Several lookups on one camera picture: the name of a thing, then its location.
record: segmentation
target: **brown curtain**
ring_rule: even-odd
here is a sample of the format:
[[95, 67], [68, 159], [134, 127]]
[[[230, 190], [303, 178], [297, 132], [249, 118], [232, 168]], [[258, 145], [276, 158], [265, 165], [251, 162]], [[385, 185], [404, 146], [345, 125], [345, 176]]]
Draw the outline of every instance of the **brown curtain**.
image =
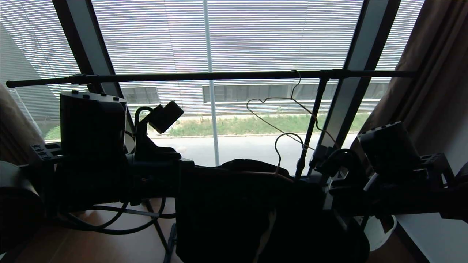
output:
[[0, 160], [27, 164], [29, 146], [43, 142], [8, 90], [0, 84]]
[[[393, 78], [361, 131], [402, 121], [420, 155], [443, 149], [468, 104], [468, 1], [426, 0], [396, 70], [418, 70], [414, 79]], [[351, 146], [366, 163], [355, 140]]]

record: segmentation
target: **brown floor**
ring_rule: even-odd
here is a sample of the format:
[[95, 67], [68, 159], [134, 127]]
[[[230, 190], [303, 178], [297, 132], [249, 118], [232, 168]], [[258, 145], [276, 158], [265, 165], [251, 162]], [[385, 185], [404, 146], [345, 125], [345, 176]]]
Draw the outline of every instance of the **brown floor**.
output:
[[[160, 200], [154, 199], [152, 205], [155, 211], [159, 209]], [[132, 207], [145, 211], [140, 205]], [[165, 213], [175, 212], [174, 199], [168, 198]], [[99, 211], [87, 212], [80, 218], [94, 225], [102, 224], [112, 218], [114, 213]], [[126, 229], [148, 222], [146, 216], [124, 214], [112, 228]], [[166, 239], [175, 219], [160, 219], [159, 223]], [[108, 235], [96, 232], [82, 232], [59, 227], [44, 227], [18, 256], [17, 263], [161, 263], [164, 258], [164, 248], [153, 226], [134, 234]], [[173, 254], [172, 263], [182, 263]], [[369, 255], [368, 263], [415, 263], [409, 251], [393, 234], [378, 250]]]

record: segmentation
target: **grass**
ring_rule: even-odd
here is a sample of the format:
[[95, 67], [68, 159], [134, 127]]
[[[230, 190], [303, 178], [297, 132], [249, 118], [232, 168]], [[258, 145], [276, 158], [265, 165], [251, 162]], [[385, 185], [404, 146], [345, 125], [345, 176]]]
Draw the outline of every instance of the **grass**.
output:
[[[358, 113], [351, 124], [350, 131], [358, 132], [369, 117], [368, 113]], [[267, 122], [273, 124], [286, 132], [305, 132], [309, 125], [309, 115], [276, 115], [263, 116]], [[319, 127], [323, 127], [326, 115], [318, 115]], [[233, 117], [218, 118], [217, 127], [219, 135], [245, 135], [280, 133], [273, 127], [261, 121], [257, 117]], [[212, 124], [210, 118], [200, 117], [198, 120], [179, 120], [167, 133], [168, 136], [206, 136], [212, 135]], [[60, 125], [55, 126], [47, 132], [45, 140], [60, 139]]]

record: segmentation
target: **road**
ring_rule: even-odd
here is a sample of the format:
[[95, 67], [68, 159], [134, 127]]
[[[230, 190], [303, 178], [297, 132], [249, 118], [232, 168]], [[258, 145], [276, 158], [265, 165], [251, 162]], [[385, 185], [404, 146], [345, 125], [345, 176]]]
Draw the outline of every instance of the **road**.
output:
[[[349, 134], [343, 147], [349, 147], [356, 138], [356, 133]], [[236, 158], [255, 159], [276, 165], [278, 154], [275, 152], [275, 140], [277, 136], [236, 136], [218, 137], [219, 161], [224, 163]], [[309, 145], [317, 145], [319, 134], [313, 134]], [[214, 166], [213, 138], [159, 138], [153, 139], [158, 146], [172, 147], [182, 157], [194, 160], [197, 165]], [[300, 144], [287, 136], [278, 141], [278, 151], [281, 154], [281, 167], [289, 170], [294, 175], [296, 163], [300, 157]], [[306, 160], [312, 156], [312, 151], [307, 152]]]

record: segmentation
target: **metal stand leg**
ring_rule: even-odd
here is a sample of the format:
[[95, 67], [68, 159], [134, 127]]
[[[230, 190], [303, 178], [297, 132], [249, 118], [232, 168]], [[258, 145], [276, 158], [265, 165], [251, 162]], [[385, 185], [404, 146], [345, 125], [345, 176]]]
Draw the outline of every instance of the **metal stand leg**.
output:
[[[146, 209], [148, 210], [148, 212], [154, 213], [153, 207], [151, 206], [151, 202], [149, 199], [144, 200], [143, 204], [146, 206]], [[156, 231], [158, 232], [158, 235], [159, 235], [159, 239], [161, 239], [161, 243], [164, 247], [164, 250], [166, 251], [163, 262], [170, 263], [172, 252], [174, 251], [174, 246], [176, 245], [176, 236], [177, 236], [176, 224], [175, 223], [172, 224], [171, 233], [169, 235], [169, 244], [166, 241], [166, 238], [164, 237], [164, 233], [162, 232], [161, 226], [159, 225], [158, 221], [154, 222], [154, 227], [156, 228]]]

